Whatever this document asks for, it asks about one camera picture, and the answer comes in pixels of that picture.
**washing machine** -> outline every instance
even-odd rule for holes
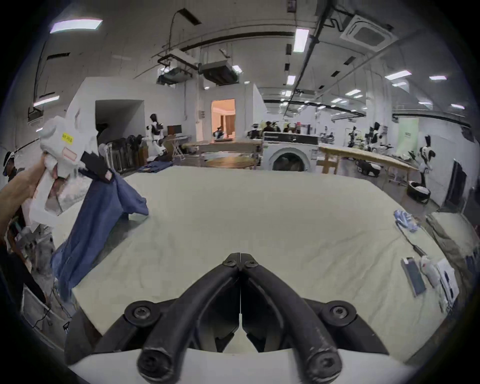
[[[264,132],[260,169],[315,172],[318,136]]]

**computer monitor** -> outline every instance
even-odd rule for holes
[[[169,125],[167,126],[167,134],[175,135],[181,133],[181,125]]]

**black panel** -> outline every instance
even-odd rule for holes
[[[193,16],[192,13],[186,8],[182,8],[181,10],[178,11],[178,13],[181,14],[185,19],[187,19],[193,25],[201,24],[200,20],[198,20],[195,16]]]
[[[264,132],[265,141],[277,141],[282,143],[298,143],[318,145],[317,136],[299,135],[294,133]]]
[[[355,56],[350,56],[346,62],[343,63],[343,65],[349,65],[352,63],[352,61],[355,60]]]

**washing machine door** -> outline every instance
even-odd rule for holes
[[[273,171],[312,171],[307,155],[295,147],[283,147],[275,151],[269,159],[265,169]]]

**air conditioning unit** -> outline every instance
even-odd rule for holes
[[[375,52],[398,40],[385,28],[359,15],[352,17],[340,38]]]

